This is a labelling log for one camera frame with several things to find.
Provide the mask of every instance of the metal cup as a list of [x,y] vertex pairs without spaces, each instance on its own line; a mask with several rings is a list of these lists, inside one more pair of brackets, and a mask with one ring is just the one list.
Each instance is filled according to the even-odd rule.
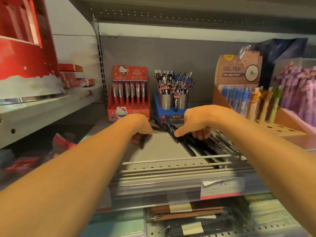
[[164,110],[170,110],[174,104],[174,96],[172,94],[160,94],[159,104]]
[[189,94],[182,94],[181,97],[178,99],[178,108],[179,109],[186,109],[189,105]]

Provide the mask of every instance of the person's left arm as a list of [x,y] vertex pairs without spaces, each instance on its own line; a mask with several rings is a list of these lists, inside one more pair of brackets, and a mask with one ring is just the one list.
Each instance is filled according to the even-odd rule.
[[144,115],[128,115],[5,188],[1,236],[80,235],[132,136],[152,131]]

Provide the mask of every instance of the teal notebook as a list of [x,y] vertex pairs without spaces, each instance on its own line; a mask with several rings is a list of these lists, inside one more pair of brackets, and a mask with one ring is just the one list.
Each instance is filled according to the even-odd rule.
[[145,234],[143,209],[95,214],[81,237],[141,237]]

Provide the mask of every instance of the red pen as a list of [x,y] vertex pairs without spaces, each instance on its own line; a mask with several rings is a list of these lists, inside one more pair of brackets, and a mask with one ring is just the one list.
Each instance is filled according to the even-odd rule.
[[142,83],[142,103],[145,104],[145,83]]
[[118,106],[118,104],[119,104],[119,100],[118,100],[119,87],[118,87],[117,83],[113,83],[112,86],[113,86],[114,102],[115,102],[115,105]]
[[137,105],[139,105],[139,99],[140,99],[140,84],[136,83],[136,97],[137,97]]
[[134,96],[135,96],[135,85],[133,82],[130,83],[131,86],[131,100],[132,100],[132,105],[134,105]]
[[126,104],[130,102],[130,85],[128,82],[125,83],[125,95],[126,95]]
[[124,103],[124,90],[123,90],[123,84],[122,83],[118,84],[118,94],[119,94],[120,104],[123,105],[123,103]]

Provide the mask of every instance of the person's right arm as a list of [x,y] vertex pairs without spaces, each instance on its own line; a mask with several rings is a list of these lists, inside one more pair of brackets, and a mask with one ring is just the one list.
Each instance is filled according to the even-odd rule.
[[222,131],[290,214],[316,236],[315,155],[225,107],[206,105],[188,109],[184,121],[175,136],[193,132],[201,139],[207,135],[203,132],[206,127]]

